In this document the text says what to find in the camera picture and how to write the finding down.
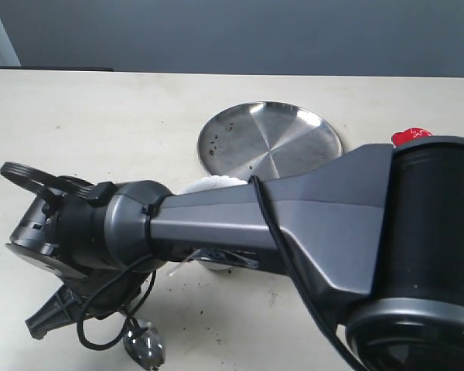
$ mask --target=white table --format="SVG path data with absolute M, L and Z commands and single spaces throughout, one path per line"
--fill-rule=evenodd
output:
M 413 126 L 464 136 L 464 79 L 0 70 L 0 166 L 22 162 L 92 182 L 155 179 L 177 191 L 205 175 L 196 156 L 201 127 L 252 100 L 316 112 L 348 150 Z M 0 177 L 0 371 L 139 370 L 121 345 L 84 349 L 73 326 L 41 342 L 29 337 L 23 320 L 60 286 L 4 247 L 31 200 Z M 165 336 L 162 371 L 348 369 L 286 277 L 189 264 L 174 277 L 160 273 L 139 315 Z M 121 317 L 112 317 L 89 321 L 90 339 L 113 336 Z

